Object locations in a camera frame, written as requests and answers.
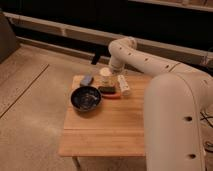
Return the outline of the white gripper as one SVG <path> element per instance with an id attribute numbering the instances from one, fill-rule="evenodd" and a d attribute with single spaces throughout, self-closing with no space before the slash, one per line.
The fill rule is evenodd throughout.
<path id="1" fill-rule="evenodd" d="M 117 84 L 117 75 L 112 73 L 108 67 L 103 67 L 100 69 L 99 74 L 101 76 L 101 85 L 105 87 L 112 87 Z"/>

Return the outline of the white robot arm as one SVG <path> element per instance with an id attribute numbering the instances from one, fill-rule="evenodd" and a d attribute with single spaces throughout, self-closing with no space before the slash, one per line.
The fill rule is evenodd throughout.
<path id="1" fill-rule="evenodd" d="M 147 171 L 206 171 L 200 113 L 213 105 L 213 76 L 139 51 L 132 37 L 111 41 L 108 50 L 112 73 L 129 64 L 152 77 L 143 104 Z"/>

